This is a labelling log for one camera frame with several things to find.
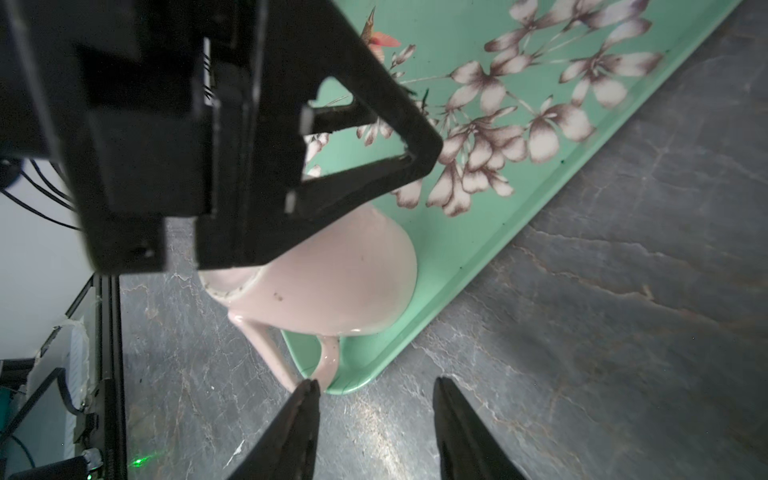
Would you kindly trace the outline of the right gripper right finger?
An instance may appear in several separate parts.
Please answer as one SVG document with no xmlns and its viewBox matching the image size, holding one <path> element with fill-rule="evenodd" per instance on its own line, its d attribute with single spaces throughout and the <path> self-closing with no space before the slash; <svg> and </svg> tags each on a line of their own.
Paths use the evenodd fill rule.
<svg viewBox="0 0 768 480">
<path fill-rule="evenodd" d="M 525 479 L 451 378 L 435 380 L 433 409 L 442 479 Z"/>
</svg>

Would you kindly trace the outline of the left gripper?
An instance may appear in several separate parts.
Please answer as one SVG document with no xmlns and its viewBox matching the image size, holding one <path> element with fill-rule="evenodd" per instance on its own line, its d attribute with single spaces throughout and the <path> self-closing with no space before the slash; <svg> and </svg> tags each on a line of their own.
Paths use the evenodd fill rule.
<svg viewBox="0 0 768 480">
<path fill-rule="evenodd" d="M 159 272 L 164 222 L 212 210 L 204 50 L 247 65 L 257 1 L 5 1 L 1 136 L 62 168 L 93 268 Z"/>
</svg>

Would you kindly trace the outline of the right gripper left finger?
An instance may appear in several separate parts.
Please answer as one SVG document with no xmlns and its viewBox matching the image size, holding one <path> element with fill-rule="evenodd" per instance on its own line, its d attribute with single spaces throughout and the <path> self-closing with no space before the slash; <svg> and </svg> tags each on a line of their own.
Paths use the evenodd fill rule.
<svg viewBox="0 0 768 480">
<path fill-rule="evenodd" d="M 312 479 L 320 396 L 317 380 L 302 381 L 229 479 Z"/>
</svg>

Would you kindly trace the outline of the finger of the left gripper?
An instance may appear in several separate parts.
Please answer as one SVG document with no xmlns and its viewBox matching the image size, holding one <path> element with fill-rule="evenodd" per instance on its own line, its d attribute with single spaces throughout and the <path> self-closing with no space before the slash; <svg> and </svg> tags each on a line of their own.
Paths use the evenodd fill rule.
<svg viewBox="0 0 768 480">
<path fill-rule="evenodd" d="M 398 156 L 309 180 L 297 126 L 276 118 L 235 127 L 214 118 L 212 210 L 195 225 L 202 270 L 266 264 L 355 208 L 426 176 L 432 127 L 416 107 L 393 107 L 385 123 L 401 137 Z"/>
<path fill-rule="evenodd" d="M 262 1 L 257 8 L 254 41 L 261 83 L 254 156 L 271 174 L 302 177 L 305 135 L 351 127 L 329 112 L 303 115 L 309 100 L 328 77 L 400 136 L 406 151 L 336 173 L 339 180 L 416 180 L 429 174 L 442 149 L 439 134 L 404 89 L 386 72 L 356 30 L 331 1 Z"/>
</svg>

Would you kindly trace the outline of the pink mug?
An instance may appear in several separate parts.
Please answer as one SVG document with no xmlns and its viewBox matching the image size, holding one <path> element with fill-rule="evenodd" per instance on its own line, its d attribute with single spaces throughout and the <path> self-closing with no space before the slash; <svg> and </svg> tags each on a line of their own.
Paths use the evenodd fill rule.
<svg viewBox="0 0 768 480">
<path fill-rule="evenodd" d="M 339 369 L 342 338 L 384 331 L 405 312 L 417 255 L 407 232 L 366 204 L 265 265 L 198 276 L 286 390 L 300 381 L 269 330 L 316 337 L 321 353 L 309 377 L 326 390 Z"/>
</svg>

